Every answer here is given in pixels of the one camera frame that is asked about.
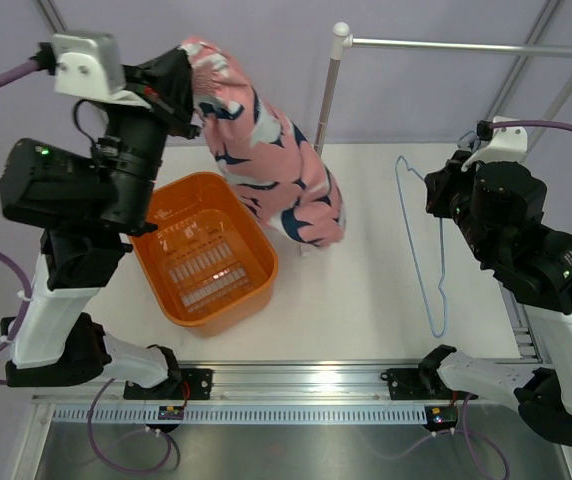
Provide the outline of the blue wire hanger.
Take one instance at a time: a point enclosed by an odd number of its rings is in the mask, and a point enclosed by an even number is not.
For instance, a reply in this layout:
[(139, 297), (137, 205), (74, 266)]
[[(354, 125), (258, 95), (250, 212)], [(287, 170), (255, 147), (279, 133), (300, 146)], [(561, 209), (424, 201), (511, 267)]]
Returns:
[(413, 198), (408, 187), (419, 187), (425, 175), (405, 156), (394, 162), (394, 180), (406, 234), (411, 262), (425, 311), (429, 332), (435, 339), (444, 339), (449, 332), (449, 299), (445, 289), (447, 266), (445, 229), (442, 220), (431, 220), (428, 227), (421, 220), (417, 207), (411, 205)]

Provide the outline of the pink shark print shorts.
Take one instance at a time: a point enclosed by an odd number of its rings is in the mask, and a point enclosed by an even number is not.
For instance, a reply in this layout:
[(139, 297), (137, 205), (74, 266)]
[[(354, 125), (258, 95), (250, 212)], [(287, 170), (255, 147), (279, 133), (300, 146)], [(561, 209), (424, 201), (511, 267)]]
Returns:
[(180, 45), (192, 72), (202, 135), (251, 215), (301, 245), (326, 248), (346, 231), (338, 183), (299, 127), (263, 99), (236, 59), (193, 36)]

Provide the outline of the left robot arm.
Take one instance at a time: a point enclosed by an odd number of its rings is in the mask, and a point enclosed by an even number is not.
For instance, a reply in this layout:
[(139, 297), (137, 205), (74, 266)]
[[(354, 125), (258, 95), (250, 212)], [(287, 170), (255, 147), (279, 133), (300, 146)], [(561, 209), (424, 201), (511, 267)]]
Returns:
[(3, 216), (42, 229), (25, 311), (2, 323), (10, 387), (68, 387), (99, 377), (128, 383), (127, 396), (166, 399), (181, 389), (173, 352), (121, 341), (85, 308), (132, 251), (125, 236), (156, 230), (147, 219), (170, 134), (195, 137), (192, 72), (182, 49), (124, 66), (73, 50), (57, 57), (55, 89), (107, 115), (105, 133), (80, 156), (24, 138), (0, 179)]

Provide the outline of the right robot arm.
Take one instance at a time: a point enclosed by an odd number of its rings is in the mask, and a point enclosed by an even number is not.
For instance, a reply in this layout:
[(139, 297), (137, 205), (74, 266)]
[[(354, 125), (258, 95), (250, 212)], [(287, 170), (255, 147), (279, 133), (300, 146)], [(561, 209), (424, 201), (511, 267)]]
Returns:
[(454, 391), (516, 411), (541, 438), (572, 447), (572, 235), (542, 222), (545, 183), (512, 161), (458, 150), (426, 175), (426, 210), (452, 220), (481, 269), (523, 305), (551, 367), (510, 367), (441, 345), (418, 365), (427, 395)]

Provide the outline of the metal clothes rack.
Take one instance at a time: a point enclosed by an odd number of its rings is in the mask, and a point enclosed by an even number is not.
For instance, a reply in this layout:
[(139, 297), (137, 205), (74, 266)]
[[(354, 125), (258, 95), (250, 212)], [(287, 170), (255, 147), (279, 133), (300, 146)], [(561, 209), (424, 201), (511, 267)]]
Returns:
[[(403, 155), (423, 174), (440, 168), (457, 140), (485, 117), (501, 66), (500, 58), (474, 52), (352, 48), (343, 55), (329, 126), (346, 126), (348, 134), (327, 137), (323, 149), (348, 214), (334, 257), (410, 265), (394, 162)], [(545, 222), (572, 234), (572, 133), (531, 128), (529, 138), (526, 164), (549, 189)], [(408, 191), (431, 227), (423, 185)]]

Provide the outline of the orange plastic basket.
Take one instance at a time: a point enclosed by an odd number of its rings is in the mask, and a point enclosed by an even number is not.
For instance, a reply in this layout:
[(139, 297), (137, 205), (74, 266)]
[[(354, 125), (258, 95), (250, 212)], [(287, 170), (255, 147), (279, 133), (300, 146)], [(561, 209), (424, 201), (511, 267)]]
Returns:
[(156, 230), (131, 243), (169, 321), (213, 337), (264, 309), (278, 256), (219, 175), (198, 172), (154, 190)]

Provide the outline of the aluminium mounting rail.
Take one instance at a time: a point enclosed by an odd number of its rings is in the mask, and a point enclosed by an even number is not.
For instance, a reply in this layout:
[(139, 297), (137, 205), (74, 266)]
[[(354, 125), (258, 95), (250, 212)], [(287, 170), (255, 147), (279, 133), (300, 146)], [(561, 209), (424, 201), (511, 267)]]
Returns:
[[(533, 362), (527, 358), (515, 362), (490, 362), (496, 367), (518, 370), (552, 370), (551, 364)], [(382, 362), (223, 362), (187, 363), (182, 370), (182, 380), (188, 384), (188, 402), (238, 401), (270, 403), (293, 401), (295, 403), (330, 400), (378, 401), (378, 400), (432, 400), (450, 399), (445, 387), (437, 383), (436, 373), (420, 374), (420, 368), (412, 363)], [(74, 387), (37, 388), (30, 395), (33, 403), (90, 403), (105, 385), (105, 379), (96, 379)], [(405, 393), (391, 394), (390, 390)], [(142, 389), (132, 382), (117, 380), (102, 394), (107, 402), (139, 401), (149, 403), (176, 403), (183, 401), (182, 387)]]

